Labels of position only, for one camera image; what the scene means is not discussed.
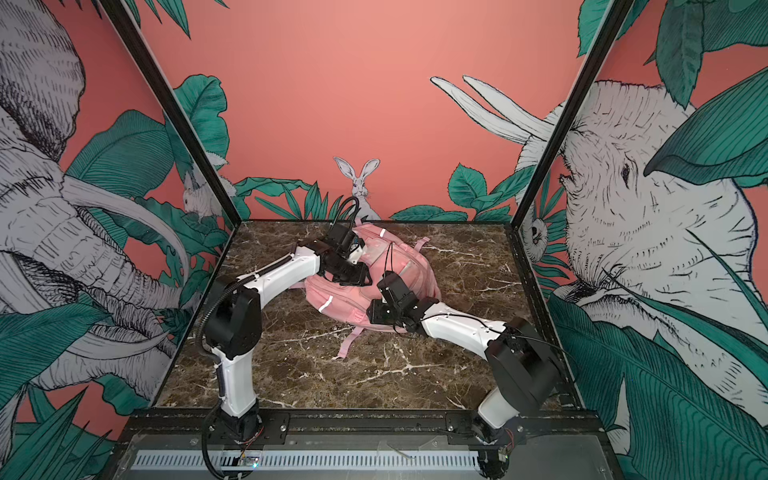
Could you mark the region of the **pink student backpack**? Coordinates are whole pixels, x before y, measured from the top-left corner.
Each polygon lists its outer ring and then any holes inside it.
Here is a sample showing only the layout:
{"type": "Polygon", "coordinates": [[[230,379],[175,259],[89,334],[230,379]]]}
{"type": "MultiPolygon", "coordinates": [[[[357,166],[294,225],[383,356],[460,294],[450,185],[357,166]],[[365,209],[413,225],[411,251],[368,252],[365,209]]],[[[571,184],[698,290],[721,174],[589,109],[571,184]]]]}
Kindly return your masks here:
{"type": "Polygon", "coordinates": [[[416,330],[417,315],[427,302],[441,299],[434,270],[422,253],[427,237],[410,245],[371,223],[352,232],[357,241],[347,263],[353,269],[349,279],[325,269],[292,286],[303,290],[319,313],[353,327],[340,346],[340,358],[365,330],[416,330]]]}

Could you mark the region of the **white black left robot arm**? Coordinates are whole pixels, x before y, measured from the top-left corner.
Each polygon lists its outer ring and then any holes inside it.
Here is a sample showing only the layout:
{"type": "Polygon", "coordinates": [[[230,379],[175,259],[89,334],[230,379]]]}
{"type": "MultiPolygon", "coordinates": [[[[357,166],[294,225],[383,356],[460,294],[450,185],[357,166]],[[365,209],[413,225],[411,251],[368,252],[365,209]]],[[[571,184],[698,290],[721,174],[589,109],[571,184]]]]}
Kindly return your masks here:
{"type": "Polygon", "coordinates": [[[263,428],[253,388],[253,352],[262,335],[262,310],[291,287],[329,274],[344,285],[371,283],[368,266],[360,261],[364,243],[348,248],[323,240],[300,242],[279,259],[251,273],[214,283],[195,333],[196,348],[213,363],[218,383],[214,420],[239,444],[257,438],[263,428]]]}

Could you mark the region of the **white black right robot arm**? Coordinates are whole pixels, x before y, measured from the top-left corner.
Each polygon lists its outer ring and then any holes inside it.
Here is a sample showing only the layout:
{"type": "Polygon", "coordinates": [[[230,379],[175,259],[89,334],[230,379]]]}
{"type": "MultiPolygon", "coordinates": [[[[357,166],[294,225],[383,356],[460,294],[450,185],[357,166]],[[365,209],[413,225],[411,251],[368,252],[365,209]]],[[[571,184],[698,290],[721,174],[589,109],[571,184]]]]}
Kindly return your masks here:
{"type": "Polygon", "coordinates": [[[482,319],[429,297],[409,304],[374,300],[367,314],[375,324],[449,342],[488,363],[496,387],[472,420],[474,435],[486,445],[511,441],[517,418],[539,412],[562,379],[556,347],[526,322],[482,319]]]}

